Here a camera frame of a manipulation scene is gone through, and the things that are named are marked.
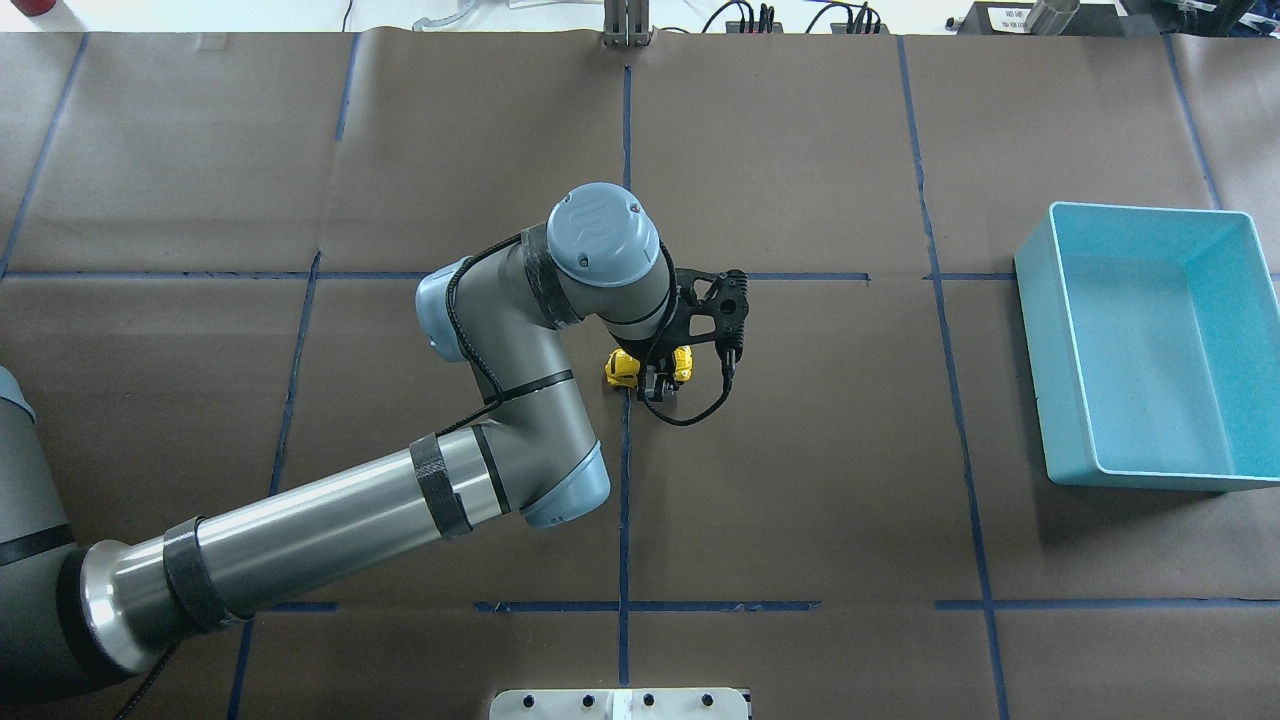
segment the blue plastic bin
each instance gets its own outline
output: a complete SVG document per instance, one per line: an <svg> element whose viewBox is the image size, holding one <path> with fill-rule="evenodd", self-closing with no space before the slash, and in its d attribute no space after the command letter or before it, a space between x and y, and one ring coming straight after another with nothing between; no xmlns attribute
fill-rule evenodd
<svg viewBox="0 0 1280 720"><path fill-rule="evenodd" d="M1252 218L1055 202L1014 261L1050 479L1280 484L1280 309Z"/></svg>

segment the white label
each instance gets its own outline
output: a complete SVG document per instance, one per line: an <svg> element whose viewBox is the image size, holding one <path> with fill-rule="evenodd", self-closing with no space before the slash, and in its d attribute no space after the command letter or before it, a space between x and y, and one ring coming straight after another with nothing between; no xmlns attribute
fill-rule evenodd
<svg viewBox="0 0 1280 720"><path fill-rule="evenodd" d="M1027 35L1028 13L1030 10L1024 8L987 8L987 17L991 18L991 29L996 32Z"/></svg>

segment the white cable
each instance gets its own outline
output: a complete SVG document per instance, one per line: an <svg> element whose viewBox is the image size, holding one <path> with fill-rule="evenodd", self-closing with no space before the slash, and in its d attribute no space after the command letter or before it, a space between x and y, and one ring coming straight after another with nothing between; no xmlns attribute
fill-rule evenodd
<svg viewBox="0 0 1280 720"><path fill-rule="evenodd" d="M471 10L475 10L476 5L479 5L479 4L480 4L480 0L466 0L466 3L463 3L462 6L458 8L457 13L453 13L452 15L449 15L447 18L440 18L438 20L431 19L431 18L419 18L419 20L416 23L413 23L413 29L416 32L425 32L428 29L434 29L434 28L439 28L439 27L453 24L453 23L461 20L462 18L467 17L467 14Z"/></svg>

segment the rectangular bin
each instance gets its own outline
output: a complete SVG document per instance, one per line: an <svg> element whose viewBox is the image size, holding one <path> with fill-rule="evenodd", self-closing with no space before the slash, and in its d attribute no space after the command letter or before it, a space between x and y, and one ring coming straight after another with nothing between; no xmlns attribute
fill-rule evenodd
<svg viewBox="0 0 1280 720"><path fill-rule="evenodd" d="M1280 309L1252 218L1055 202L1014 261L1050 479L1280 484Z"/></svg>

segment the white metal plate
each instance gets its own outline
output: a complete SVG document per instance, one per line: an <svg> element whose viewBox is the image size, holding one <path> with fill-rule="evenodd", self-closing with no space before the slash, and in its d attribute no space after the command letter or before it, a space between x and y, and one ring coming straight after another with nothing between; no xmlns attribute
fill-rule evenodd
<svg viewBox="0 0 1280 720"><path fill-rule="evenodd" d="M707 705L704 698L710 698ZM733 688L504 691L489 720L750 720L750 693Z"/></svg>

